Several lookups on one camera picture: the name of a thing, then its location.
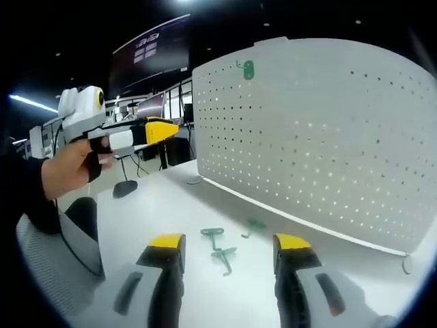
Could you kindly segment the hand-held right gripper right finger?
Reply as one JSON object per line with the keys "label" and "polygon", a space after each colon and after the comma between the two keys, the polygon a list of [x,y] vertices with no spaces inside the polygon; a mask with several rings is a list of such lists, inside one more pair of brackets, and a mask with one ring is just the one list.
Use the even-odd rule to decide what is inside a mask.
{"label": "hand-held right gripper right finger", "polygon": [[324,266],[306,240],[273,236],[274,294],[282,327],[395,327],[365,302],[365,293],[344,274]]}

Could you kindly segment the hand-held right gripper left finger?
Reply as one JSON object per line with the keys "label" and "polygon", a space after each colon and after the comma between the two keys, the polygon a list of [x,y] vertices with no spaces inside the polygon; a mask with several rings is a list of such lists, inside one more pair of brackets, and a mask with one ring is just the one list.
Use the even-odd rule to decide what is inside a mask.
{"label": "hand-held right gripper left finger", "polygon": [[138,260],[108,275],[87,309],[88,327],[178,327],[186,236],[154,238]]}

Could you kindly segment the person's left hand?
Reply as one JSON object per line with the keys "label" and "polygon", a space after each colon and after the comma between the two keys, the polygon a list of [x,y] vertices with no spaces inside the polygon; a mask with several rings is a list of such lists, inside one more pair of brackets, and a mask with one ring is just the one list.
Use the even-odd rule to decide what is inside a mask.
{"label": "person's left hand", "polygon": [[80,189],[90,181],[90,172],[84,164],[88,154],[91,154],[90,141],[79,139],[43,162],[41,180],[48,201]]}

